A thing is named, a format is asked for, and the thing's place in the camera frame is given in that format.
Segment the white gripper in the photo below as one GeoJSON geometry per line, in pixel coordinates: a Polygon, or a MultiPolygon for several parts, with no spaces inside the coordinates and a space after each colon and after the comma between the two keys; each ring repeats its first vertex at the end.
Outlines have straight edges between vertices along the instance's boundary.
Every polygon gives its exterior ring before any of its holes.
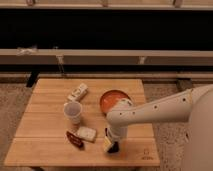
{"type": "Polygon", "coordinates": [[[104,137],[103,150],[108,152],[112,147],[112,143],[119,142],[127,137],[126,127],[117,127],[108,125],[106,127],[106,136],[104,137]]]}

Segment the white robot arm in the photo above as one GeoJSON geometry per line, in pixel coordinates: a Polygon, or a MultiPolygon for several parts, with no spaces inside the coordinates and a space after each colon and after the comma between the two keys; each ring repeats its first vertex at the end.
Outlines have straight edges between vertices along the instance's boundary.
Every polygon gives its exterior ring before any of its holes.
{"type": "Polygon", "coordinates": [[[104,150],[109,152],[133,124],[187,122],[181,171],[213,171],[213,84],[134,106],[128,98],[119,99],[107,112],[104,150]]]}

